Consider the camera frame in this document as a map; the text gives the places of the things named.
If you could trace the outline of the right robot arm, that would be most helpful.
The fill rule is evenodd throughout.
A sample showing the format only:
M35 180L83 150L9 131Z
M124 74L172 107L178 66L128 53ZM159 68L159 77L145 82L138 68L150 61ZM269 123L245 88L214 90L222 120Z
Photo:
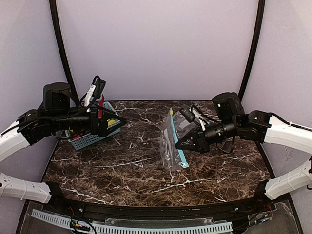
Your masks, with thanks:
M275 113L255 110L246 114L235 92L226 92L212 99L218 122L190 130L175 147L200 153L208 152L210 145L225 139L240 137L258 143L272 143L312 152L312 130L288 122ZM277 178L262 181L254 193L256 200L275 200L312 183L312 161L308 159L296 169Z

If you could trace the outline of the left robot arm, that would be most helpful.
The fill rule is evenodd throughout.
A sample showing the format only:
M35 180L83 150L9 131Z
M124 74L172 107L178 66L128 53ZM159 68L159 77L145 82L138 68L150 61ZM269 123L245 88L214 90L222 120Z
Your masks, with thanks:
M105 81L96 78L83 99L77 100L68 83L45 85L40 107L27 111L1 133L1 161L59 131L87 130L106 137L125 125L125 118L96 104L104 86ZM61 190L56 183L32 182L1 173L0 195L47 204L61 195Z

